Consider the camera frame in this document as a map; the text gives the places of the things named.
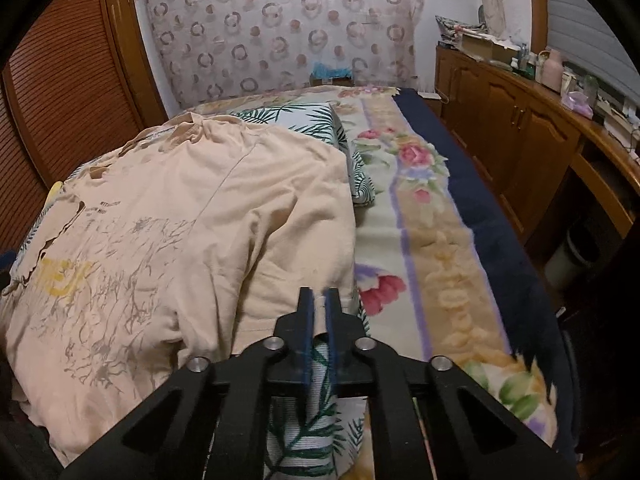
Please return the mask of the navy bed sheet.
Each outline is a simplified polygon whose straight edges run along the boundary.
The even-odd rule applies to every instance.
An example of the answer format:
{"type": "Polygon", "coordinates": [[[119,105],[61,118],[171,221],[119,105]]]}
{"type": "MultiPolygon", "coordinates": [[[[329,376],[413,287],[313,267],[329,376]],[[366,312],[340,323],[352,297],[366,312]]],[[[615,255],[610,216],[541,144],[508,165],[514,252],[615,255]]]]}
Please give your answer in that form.
{"type": "Polygon", "coordinates": [[[551,300],[495,197],[472,160],[416,90],[402,88],[394,101],[423,140],[446,157],[448,191],[474,245],[494,294],[510,347],[527,365],[536,363],[558,394],[558,434],[552,448],[576,465],[574,388],[570,360],[551,300]]]}

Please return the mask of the floral bed blanket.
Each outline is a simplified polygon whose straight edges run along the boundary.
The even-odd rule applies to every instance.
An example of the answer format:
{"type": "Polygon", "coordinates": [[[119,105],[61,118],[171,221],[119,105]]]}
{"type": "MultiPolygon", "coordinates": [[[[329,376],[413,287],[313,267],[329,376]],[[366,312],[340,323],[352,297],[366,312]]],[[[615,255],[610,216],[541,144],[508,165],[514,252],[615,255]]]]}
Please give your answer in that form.
{"type": "Polygon", "coordinates": [[[213,182],[196,227],[182,318],[193,349],[222,359],[267,336],[301,287],[340,291],[364,330],[413,358],[483,367],[491,388],[531,379],[526,422],[558,434],[556,392],[510,347],[473,232],[435,145],[390,89],[331,87],[194,108],[213,182]]]}

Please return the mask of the yellow plush toy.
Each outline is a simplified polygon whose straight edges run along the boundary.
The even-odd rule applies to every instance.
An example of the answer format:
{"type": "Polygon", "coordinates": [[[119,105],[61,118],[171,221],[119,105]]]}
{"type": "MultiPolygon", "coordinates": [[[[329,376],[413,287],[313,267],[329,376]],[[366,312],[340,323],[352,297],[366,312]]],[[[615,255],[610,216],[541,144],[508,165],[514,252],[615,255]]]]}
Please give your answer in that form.
{"type": "Polygon", "coordinates": [[[58,196],[58,193],[61,191],[61,188],[63,187],[64,182],[63,181],[56,181],[53,183],[53,185],[50,187],[49,193],[47,195],[46,201],[44,202],[44,206],[45,207],[49,207],[52,205],[52,203],[55,201],[56,196],[58,196]]]}

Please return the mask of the wooden sideboard cabinet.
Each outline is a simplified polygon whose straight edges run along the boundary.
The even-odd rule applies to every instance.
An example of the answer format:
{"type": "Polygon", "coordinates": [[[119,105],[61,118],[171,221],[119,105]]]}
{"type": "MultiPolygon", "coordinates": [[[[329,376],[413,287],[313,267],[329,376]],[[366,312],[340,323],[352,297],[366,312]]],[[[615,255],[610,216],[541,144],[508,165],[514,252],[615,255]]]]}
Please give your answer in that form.
{"type": "Polygon", "coordinates": [[[436,49],[442,121],[494,193],[521,242],[566,175],[588,188],[620,236],[639,218],[639,164],[605,128],[557,94],[458,50],[436,49]]]}

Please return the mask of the purple tissue pack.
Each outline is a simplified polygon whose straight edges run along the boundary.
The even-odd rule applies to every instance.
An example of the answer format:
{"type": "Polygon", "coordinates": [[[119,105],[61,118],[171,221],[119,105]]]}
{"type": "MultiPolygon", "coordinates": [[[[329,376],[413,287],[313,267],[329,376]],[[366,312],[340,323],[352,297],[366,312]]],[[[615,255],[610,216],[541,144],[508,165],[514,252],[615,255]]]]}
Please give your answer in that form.
{"type": "Polygon", "coordinates": [[[581,91],[570,91],[562,95],[561,104],[572,112],[589,120],[593,118],[593,109],[589,105],[588,96],[581,91]]]}

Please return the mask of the cardboard box blue contents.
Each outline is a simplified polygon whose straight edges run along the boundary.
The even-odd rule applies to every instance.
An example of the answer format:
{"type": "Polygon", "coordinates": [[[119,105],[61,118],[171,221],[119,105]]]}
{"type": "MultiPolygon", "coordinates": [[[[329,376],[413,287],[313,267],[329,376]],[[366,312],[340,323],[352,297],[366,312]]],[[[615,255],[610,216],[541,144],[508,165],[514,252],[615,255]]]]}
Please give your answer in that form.
{"type": "Polygon", "coordinates": [[[311,87],[317,86],[344,86],[352,87],[354,76],[352,70],[346,67],[331,67],[323,63],[314,63],[309,76],[311,87]]]}

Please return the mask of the brown louvered wardrobe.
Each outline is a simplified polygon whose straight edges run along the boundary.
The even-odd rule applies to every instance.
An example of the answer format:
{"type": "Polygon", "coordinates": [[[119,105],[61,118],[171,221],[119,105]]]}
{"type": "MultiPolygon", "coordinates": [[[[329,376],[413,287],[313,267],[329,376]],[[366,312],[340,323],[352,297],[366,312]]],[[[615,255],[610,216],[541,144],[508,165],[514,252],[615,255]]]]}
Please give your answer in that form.
{"type": "Polygon", "coordinates": [[[49,188],[166,122],[134,0],[53,0],[1,71],[1,249],[49,188]]]}

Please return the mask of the pink thermos jug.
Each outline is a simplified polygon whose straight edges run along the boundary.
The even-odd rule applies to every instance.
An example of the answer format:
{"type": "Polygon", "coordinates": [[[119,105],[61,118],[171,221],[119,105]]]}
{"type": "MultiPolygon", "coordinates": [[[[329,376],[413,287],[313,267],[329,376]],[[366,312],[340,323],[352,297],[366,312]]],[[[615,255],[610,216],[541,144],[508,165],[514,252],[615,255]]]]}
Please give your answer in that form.
{"type": "Polygon", "coordinates": [[[544,64],[542,64],[541,84],[556,93],[560,93],[564,73],[562,54],[554,49],[544,50],[542,54],[546,58],[544,59],[544,64]]]}

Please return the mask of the circle pattern sheer curtain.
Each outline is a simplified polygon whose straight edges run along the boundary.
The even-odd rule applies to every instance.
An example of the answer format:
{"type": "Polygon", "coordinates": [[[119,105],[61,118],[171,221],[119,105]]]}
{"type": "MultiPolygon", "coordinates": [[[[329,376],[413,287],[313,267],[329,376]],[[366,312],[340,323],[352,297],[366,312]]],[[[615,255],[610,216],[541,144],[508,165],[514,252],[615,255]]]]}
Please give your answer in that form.
{"type": "Polygon", "coordinates": [[[183,107],[304,88],[324,66],[357,86],[416,83],[424,0],[143,0],[183,107]]]}

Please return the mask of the grey window blind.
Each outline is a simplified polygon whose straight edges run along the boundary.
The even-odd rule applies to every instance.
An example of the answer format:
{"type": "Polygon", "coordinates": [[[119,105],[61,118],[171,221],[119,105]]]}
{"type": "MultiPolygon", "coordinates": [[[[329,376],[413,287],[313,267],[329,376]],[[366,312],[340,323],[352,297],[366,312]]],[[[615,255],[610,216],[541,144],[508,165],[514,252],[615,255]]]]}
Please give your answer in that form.
{"type": "Polygon", "coordinates": [[[639,104],[638,70],[587,0],[548,0],[548,46],[639,104]]]}

